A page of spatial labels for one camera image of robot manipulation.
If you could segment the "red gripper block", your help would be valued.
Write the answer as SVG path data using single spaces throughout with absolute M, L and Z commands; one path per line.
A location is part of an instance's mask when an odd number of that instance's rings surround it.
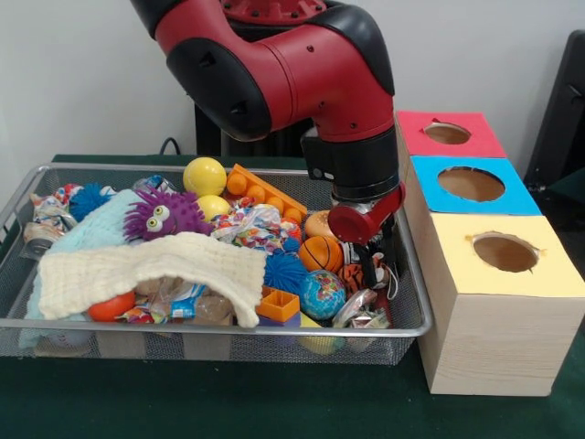
M 357 203 L 333 199 L 333 207 L 327 217 L 329 229 L 337 239 L 355 243 L 355 252 L 360 261 L 364 280 L 370 277 L 370 256 L 364 245 L 383 231 L 386 264 L 394 289 L 399 288 L 394 225 L 385 223 L 399 211 L 405 197 L 405 185 L 400 183 L 389 194 L 373 201 Z

